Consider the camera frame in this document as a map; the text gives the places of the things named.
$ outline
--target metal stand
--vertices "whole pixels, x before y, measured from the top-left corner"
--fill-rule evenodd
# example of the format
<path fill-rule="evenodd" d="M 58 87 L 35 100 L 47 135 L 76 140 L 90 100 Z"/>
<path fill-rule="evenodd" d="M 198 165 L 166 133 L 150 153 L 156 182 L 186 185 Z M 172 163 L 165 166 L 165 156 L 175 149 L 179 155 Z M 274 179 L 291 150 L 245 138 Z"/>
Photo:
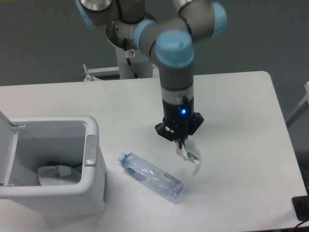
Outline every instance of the metal stand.
<path fill-rule="evenodd" d="M 300 102 L 296 105 L 296 107 L 290 113 L 288 119 L 285 124 L 286 127 L 289 128 L 309 107 L 309 82 L 305 84 L 306 95 L 300 100 Z"/>

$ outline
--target bottle cap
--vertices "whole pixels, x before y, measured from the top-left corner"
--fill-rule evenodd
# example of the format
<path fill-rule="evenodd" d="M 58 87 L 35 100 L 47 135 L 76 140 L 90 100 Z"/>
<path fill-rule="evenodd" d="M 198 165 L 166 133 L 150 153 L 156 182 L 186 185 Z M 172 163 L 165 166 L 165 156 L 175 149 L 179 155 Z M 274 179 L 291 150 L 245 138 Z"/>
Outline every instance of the bottle cap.
<path fill-rule="evenodd" d="M 123 159 L 123 157 L 124 157 L 125 155 L 126 155 L 126 153 L 121 152 L 120 155 L 119 155 L 119 157 L 118 157 L 118 161 L 122 163 L 122 159 Z"/>

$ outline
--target white table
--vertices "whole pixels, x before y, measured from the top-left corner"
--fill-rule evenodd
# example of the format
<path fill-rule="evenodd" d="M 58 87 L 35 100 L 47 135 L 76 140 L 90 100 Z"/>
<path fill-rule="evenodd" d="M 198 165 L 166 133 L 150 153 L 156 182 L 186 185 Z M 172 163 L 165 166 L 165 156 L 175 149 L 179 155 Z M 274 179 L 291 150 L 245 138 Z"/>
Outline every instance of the white table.
<path fill-rule="evenodd" d="M 158 78 L 0 87 L 7 116 L 91 115 L 108 168 L 102 214 L 44 217 L 0 201 L 6 232 L 239 232 L 295 226 L 291 198 L 306 195 L 269 75 L 195 77 L 195 111 L 205 122 L 192 136 L 202 166 L 176 155 L 157 135 L 163 109 Z M 172 202 L 127 174 L 120 152 L 135 152 L 184 182 Z"/>

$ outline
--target trash can lid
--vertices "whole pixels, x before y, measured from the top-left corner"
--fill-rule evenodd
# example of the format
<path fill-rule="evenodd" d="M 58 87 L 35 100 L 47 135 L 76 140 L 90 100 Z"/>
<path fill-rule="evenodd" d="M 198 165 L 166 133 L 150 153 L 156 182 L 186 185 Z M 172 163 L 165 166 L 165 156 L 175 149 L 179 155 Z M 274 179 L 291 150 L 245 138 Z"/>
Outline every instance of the trash can lid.
<path fill-rule="evenodd" d="M 18 138 L 17 125 L 0 111 L 0 186 L 9 182 Z"/>

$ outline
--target bottle label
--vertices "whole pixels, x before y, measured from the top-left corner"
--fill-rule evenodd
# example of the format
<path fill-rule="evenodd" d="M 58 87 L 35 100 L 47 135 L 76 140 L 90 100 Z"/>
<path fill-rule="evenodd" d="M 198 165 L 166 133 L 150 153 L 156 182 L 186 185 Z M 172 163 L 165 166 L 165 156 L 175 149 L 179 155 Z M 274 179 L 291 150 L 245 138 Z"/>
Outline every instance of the bottle label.
<path fill-rule="evenodd" d="M 174 181 L 176 184 L 181 183 L 181 181 L 175 177 L 173 177 L 172 175 L 165 173 L 164 176 L 166 176 L 167 178 L 171 179 L 172 181 Z"/>

